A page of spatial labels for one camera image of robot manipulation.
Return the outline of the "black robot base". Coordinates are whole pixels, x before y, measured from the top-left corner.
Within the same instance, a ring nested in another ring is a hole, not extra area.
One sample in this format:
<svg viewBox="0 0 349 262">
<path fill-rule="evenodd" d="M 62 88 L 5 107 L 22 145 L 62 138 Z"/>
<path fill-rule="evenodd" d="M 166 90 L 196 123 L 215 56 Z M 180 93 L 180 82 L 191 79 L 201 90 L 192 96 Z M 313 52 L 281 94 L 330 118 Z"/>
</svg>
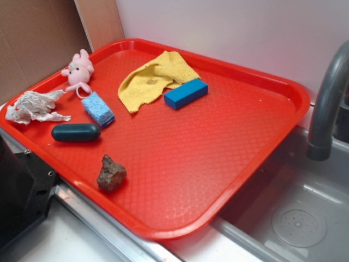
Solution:
<svg viewBox="0 0 349 262">
<path fill-rule="evenodd" d="M 47 218 L 56 183 L 39 156 L 14 153 L 1 138 L 1 252 Z"/>
</svg>

